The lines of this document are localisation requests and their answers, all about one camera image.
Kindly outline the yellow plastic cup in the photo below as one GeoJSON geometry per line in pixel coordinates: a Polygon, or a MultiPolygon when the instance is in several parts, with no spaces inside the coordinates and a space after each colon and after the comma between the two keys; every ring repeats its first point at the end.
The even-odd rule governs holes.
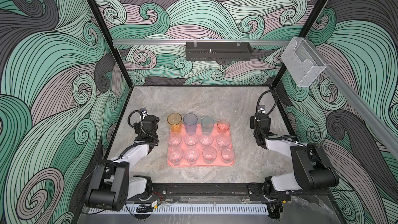
{"type": "Polygon", "coordinates": [[[181,132],[182,116],[179,113],[171,113],[167,117],[167,122],[171,127],[171,131],[175,133],[181,132]]]}

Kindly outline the pink short cup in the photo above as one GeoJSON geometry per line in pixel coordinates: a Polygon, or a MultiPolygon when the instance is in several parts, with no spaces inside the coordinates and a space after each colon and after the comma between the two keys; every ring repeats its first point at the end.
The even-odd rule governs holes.
{"type": "Polygon", "coordinates": [[[219,120],[217,122],[217,130],[219,134],[227,133],[230,129],[230,123],[227,120],[219,120]]]}

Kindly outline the blue plastic cup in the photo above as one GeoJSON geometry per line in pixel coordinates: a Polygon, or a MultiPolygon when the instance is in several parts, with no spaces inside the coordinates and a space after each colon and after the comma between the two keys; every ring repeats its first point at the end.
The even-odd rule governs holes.
{"type": "Polygon", "coordinates": [[[198,117],[193,113],[188,113],[183,117],[183,123],[186,133],[197,131],[198,117]]]}

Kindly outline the clear glass front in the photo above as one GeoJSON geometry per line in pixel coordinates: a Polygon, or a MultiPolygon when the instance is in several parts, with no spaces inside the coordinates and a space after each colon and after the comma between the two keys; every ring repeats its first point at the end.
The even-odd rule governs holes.
{"type": "Polygon", "coordinates": [[[187,146],[195,146],[199,142],[199,136],[195,132],[188,132],[184,136],[184,143],[187,146]]]}

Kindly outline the pink tray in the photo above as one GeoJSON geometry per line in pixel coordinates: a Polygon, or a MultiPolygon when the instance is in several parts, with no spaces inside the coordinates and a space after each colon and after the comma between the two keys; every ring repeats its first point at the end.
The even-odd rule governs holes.
{"type": "MultiPolygon", "coordinates": [[[[181,134],[181,136],[182,136],[181,145],[180,145],[180,146],[175,146],[175,147],[180,147],[180,148],[183,150],[183,153],[185,153],[185,150],[186,150],[188,147],[196,147],[196,148],[200,151],[200,156],[199,156],[199,159],[197,160],[196,164],[193,164],[193,165],[189,165],[188,162],[187,162],[187,161],[185,160],[185,158],[184,158],[184,161],[183,161],[179,166],[172,166],[172,165],[168,162],[168,159],[167,159],[167,163],[168,163],[168,165],[169,165],[170,167],[173,167],[173,168],[176,168],[176,167],[226,167],[226,166],[232,166],[232,165],[235,163],[235,159],[234,159],[234,161],[233,161],[232,163],[230,163],[230,164],[225,164],[225,163],[223,163],[223,161],[222,161],[222,159],[221,159],[221,151],[222,151],[222,150],[219,151],[219,150],[216,148],[216,136],[219,134],[219,133],[218,133],[218,130],[217,130],[217,127],[213,128],[213,131],[212,131],[212,135],[213,135],[213,137],[214,137],[214,142],[213,142],[213,144],[212,144],[211,146],[214,147],[214,148],[217,150],[217,158],[215,159],[215,161],[214,161],[212,164],[206,164],[206,163],[204,162],[204,159],[203,159],[203,156],[202,156],[202,151],[203,151],[203,149],[204,149],[205,147],[202,147],[201,144],[200,144],[200,142],[198,142],[195,146],[187,146],[187,145],[184,143],[184,136],[186,135],[186,131],[185,131],[184,125],[181,125],[181,132],[180,132],[180,134],[181,134]]],[[[197,134],[198,136],[199,136],[200,134],[202,134],[202,129],[201,129],[201,125],[200,125],[200,124],[197,125],[196,134],[197,134]]],[[[230,138],[231,138],[231,132],[230,132],[230,130],[227,132],[227,134],[228,134],[228,135],[230,136],[230,138]]],[[[233,146],[232,146],[232,138],[231,138],[231,144],[230,144],[230,146],[227,147],[227,148],[233,149],[233,146]]]]}

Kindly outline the green plastic cup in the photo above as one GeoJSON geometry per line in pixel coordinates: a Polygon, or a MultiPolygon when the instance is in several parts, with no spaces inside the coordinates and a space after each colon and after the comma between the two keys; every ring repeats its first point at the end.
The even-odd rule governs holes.
{"type": "Polygon", "coordinates": [[[212,133],[215,122],[211,117],[205,116],[201,120],[201,129],[203,133],[212,133]]]}

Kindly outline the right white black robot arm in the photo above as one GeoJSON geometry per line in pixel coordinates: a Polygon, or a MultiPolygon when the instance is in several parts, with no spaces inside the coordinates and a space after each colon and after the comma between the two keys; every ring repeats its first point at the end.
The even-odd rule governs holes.
{"type": "Polygon", "coordinates": [[[277,136],[265,128],[251,124],[258,146],[280,153],[291,160],[293,171],[271,176],[266,181],[270,191],[311,191],[338,186],[339,176],[333,169],[323,147],[292,141],[293,135],[277,136]]]}

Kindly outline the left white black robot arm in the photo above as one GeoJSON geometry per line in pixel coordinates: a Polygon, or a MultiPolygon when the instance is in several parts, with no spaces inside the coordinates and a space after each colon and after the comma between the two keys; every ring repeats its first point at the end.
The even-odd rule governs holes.
{"type": "Polygon", "coordinates": [[[133,197],[151,198],[152,181],[149,176],[130,175],[130,170],[155,145],[156,130],[140,132],[136,146],[123,151],[113,160],[103,160],[93,170],[85,198],[85,206],[101,210],[120,211],[133,197]]]}

